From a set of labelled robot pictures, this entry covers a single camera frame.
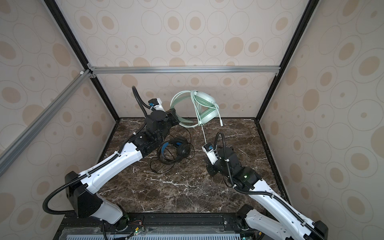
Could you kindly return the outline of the mint green headphones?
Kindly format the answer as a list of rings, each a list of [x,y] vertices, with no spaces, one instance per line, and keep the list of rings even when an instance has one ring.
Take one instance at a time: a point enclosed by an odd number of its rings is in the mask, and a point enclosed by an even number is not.
[[[186,99],[190,99],[192,102],[197,117],[197,122],[193,125],[188,125],[189,123],[192,124],[193,122],[177,115],[180,126],[185,128],[195,128],[198,126],[202,127],[216,117],[219,118],[220,126],[224,126],[220,115],[219,105],[213,97],[204,92],[196,90],[181,91],[172,98],[170,108],[174,108],[177,104]]]

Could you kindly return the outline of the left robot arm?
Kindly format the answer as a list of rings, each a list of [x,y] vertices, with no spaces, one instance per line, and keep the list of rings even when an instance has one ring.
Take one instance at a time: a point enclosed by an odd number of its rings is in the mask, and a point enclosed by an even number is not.
[[[164,143],[172,127],[180,123],[175,109],[164,111],[160,101],[152,99],[144,104],[136,87],[132,87],[134,97],[145,115],[145,122],[132,134],[118,151],[97,165],[82,171],[71,172],[66,183],[49,194],[43,202],[43,210],[51,215],[75,214],[78,218],[97,218],[111,225],[124,228],[128,215],[121,207],[109,202],[98,191],[122,170],[148,156]],[[61,191],[73,206],[72,211],[56,211],[49,207],[49,201]]]

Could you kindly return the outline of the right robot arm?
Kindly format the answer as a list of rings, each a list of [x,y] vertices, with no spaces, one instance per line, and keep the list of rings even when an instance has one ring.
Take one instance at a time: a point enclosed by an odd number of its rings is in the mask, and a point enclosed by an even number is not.
[[[207,171],[211,176],[221,174],[228,187],[249,196],[267,210],[267,217],[249,205],[238,212],[240,225],[244,229],[255,229],[274,240],[326,240],[328,227],[322,221],[313,221],[301,214],[252,168],[241,165],[232,147],[226,146],[222,132],[216,134],[213,143],[202,147],[206,156]]]

